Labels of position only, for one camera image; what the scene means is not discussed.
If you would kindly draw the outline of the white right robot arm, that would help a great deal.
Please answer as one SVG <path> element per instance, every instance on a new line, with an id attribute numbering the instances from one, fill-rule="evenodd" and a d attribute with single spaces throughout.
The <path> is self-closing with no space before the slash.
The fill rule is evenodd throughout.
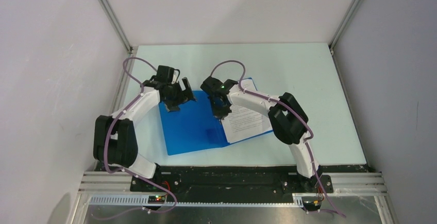
<path id="1" fill-rule="evenodd" d="M 225 82 L 209 76 L 200 86 L 210 101 L 213 116 L 224 119 L 231 113 L 231 106 L 240 106 L 269 118 L 277 139 L 288 145 L 300 175 L 299 185 L 312 192 L 320 185 L 319 163 L 315 159 L 309 140 L 314 137 L 308 126 L 308 116 L 295 97 L 285 92 L 271 96 L 244 88 L 240 82 Z"/>

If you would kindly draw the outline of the blue plastic folder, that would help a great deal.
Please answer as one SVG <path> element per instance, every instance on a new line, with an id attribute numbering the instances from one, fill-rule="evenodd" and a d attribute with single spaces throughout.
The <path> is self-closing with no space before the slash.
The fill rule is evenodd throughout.
<path id="1" fill-rule="evenodd" d="M 229 146 L 221 120 L 212 113 L 207 94 L 194 91 L 196 102 L 188 101 L 180 111 L 168 112 L 159 105 L 167 154 L 176 154 Z"/>

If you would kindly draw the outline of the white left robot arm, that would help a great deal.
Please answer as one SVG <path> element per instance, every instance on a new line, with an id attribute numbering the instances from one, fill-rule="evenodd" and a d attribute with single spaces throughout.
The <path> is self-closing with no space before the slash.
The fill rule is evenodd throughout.
<path id="1" fill-rule="evenodd" d="M 179 75 L 179 69 L 158 66 L 156 74 L 140 84 L 138 95 L 126 107 L 109 116 L 100 115 L 95 121 L 94 158 L 143 177 L 142 183 L 150 191 L 157 191 L 163 178 L 155 172 L 158 165 L 139 154 L 135 125 L 159 104 L 167 112 L 177 112 L 180 105 L 196 100 L 188 79 L 179 79 Z"/>

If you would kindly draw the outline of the white paper sheet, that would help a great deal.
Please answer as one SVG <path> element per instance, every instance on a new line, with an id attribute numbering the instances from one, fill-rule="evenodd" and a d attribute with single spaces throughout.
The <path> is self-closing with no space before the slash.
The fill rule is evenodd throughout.
<path id="1" fill-rule="evenodd" d="M 252 79 L 241 81 L 242 88 L 234 85 L 228 94 L 231 112 L 221 120 L 228 144 L 251 139 L 273 131 L 267 116 L 273 102 L 249 94 L 257 93 Z"/>

